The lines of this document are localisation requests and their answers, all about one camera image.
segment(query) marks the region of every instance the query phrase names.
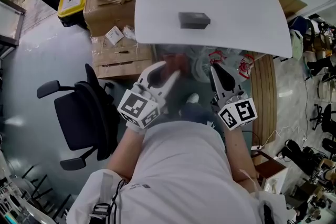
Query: black office chair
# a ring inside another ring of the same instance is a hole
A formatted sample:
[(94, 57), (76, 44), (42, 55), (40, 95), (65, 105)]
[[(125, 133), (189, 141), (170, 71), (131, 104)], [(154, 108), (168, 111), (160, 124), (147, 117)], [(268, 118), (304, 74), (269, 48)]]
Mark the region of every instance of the black office chair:
[(322, 123), (322, 130), (324, 132), (329, 132), (330, 126), (332, 125), (333, 120), (331, 120), (331, 114), (336, 113), (336, 111), (331, 111), (331, 104), (328, 104), (322, 113), (322, 107), (314, 104), (317, 107), (317, 117), (310, 119), (309, 121), (316, 121), (315, 127), (312, 129), (315, 131), (316, 127)]
[(112, 104), (114, 99), (105, 92), (106, 83), (100, 87), (94, 70), (85, 65), (87, 82), (80, 81), (74, 87), (61, 86), (57, 80), (49, 81), (37, 89), (37, 98), (58, 91), (73, 91), (55, 99), (59, 124), (70, 150), (92, 147), (82, 156), (61, 161), (64, 170), (78, 170), (86, 166), (85, 159), (97, 150), (97, 160), (108, 158), (117, 147), (120, 116)]

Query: white t-shirt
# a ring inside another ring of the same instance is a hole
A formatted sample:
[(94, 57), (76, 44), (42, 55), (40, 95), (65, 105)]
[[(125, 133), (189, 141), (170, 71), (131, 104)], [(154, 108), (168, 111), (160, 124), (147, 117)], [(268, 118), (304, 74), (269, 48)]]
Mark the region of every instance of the white t-shirt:
[[(113, 175), (115, 192), (119, 175), (107, 169), (92, 173), (67, 224), (89, 223), (104, 173)], [(262, 191), (258, 200), (233, 181), (224, 144), (214, 129), (185, 121), (163, 123), (145, 135), (132, 180), (115, 200), (116, 223), (264, 223), (261, 200), (272, 209), (275, 223), (286, 223), (283, 195)]]

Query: black and white marker cube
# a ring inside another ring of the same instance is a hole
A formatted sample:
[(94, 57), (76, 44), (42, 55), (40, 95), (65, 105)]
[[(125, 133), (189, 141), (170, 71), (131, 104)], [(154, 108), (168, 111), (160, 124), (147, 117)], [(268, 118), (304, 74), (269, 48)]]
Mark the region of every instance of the black and white marker cube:
[(226, 104), (218, 115), (229, 130), (243, 126), (258, 118), (252, 98)]
[(130, 90), (126, 90), (118, 111), (125, 120), (142, 129), (160, 115), (158, 103)]

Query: black box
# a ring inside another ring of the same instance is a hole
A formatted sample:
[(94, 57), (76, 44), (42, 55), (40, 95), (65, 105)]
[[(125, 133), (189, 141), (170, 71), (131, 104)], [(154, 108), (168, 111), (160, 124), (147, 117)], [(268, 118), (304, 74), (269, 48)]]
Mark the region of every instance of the black box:
[(205, 13), (179, 12), (181, 29), (205, 29), (211, 20)]

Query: label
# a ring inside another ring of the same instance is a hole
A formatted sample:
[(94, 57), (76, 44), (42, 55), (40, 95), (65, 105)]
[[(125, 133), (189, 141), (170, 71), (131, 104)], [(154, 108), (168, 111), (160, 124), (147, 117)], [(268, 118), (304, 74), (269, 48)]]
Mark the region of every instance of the label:
[(80, 0), (63, 0), (62, 12), (69, 8), (78, 6), (79, 4)]
[(117, 42), (124, 37), (117, 26), (114, 26), (105, 36), (113, 45), (116, 45)]

